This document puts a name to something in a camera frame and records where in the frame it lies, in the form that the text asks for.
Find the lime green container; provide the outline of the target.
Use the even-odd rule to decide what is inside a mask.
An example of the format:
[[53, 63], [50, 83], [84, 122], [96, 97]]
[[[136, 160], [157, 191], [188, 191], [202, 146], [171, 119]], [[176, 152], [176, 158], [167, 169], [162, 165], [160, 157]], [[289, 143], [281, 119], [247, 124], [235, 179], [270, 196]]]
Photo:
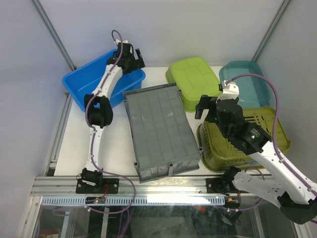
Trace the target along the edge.
[[182, 59], [171, 64], [165, 73], [167, 82], [175, 82], [182, 91], [185, 111], [194, 112], [202, 95], [220, 95], [220, 80], [202, 57]]

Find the teal transparent container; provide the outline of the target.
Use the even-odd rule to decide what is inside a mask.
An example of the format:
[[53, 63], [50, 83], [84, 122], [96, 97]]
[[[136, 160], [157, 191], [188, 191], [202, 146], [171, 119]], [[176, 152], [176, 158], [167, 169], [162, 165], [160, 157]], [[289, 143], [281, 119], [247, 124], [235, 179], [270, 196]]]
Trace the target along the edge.
[[[231, 61], [219, 71], [220, 81], [232, 79], [242, 74], [262, 75], [260, 66], [253, 61]], [[244, 109], [259, 108], [269, 105], [270, 93], [265, 81], [253, 77], [242, 77], [234, 81], [239, 87], [238, 104]]]

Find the olive green slotted basket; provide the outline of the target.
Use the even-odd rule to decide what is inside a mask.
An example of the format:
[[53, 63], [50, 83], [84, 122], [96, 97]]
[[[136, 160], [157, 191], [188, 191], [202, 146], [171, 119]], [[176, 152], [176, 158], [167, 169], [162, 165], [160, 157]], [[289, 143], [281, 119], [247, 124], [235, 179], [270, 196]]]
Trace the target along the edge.
[[[272, 136], [275, 109], [262, 108], [244, 109], [245, 120], [261, 126]], [[203, 149], [202, 162], [212, 172], [224, 172], [234, 166], [240, 169], [248, 167], [262, 168], [262, 165], [249, 155], [237, 150], [225, 139], [215, 123], [203, 121], [197, 129], [199, 146]]]

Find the large grey crate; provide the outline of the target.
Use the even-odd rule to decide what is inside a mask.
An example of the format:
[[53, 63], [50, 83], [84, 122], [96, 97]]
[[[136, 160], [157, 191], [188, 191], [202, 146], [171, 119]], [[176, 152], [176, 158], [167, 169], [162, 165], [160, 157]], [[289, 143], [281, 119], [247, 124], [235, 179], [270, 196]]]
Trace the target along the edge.
[[140, 183], [199, 169], [198, 146], [176, 83], [123, 93]]

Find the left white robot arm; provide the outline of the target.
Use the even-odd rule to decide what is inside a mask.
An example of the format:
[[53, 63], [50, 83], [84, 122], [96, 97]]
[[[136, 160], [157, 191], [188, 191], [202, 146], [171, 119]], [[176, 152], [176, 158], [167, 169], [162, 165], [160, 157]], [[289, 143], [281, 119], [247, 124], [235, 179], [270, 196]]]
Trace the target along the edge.
[[101, 193], [107, 191], [102, 172], [100, 146], [103, 133], [112, 123], [113, 111], [110, 104], [111, 94], [119, 79], [128, 73], [145, 66], [140, 50], [134, 57], [132, 44], [127, 40], [115, 40], [117, 50], [106, 61], [105, 72], [91, 94], [84, 97], [85, 120], [90, 128], [90, 143], [87, 162], [78, 179], [78, 193]]

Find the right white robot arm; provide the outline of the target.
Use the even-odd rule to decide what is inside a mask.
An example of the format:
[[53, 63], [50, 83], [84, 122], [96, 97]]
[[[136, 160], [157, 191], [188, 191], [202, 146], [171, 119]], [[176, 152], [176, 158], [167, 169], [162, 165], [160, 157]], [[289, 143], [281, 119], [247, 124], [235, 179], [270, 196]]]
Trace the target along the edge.
[[230, 167], [212, 186], [218, 192], [242, 190], [275, 205], [289, 220], [297, 224], [312, 221], [317, 216], [317, 184], [302, 174], [274, 145], [267, 131], [247, 120], [238, 99], [220, 100], [202, 95], [196, 105], [195, 118], [203, 110], [209, 112], [206, 122], [214, 122], [222, 136], [236, 149], [251, 156], [275, 177], [275, 182], [252, 178], [245, 171]]

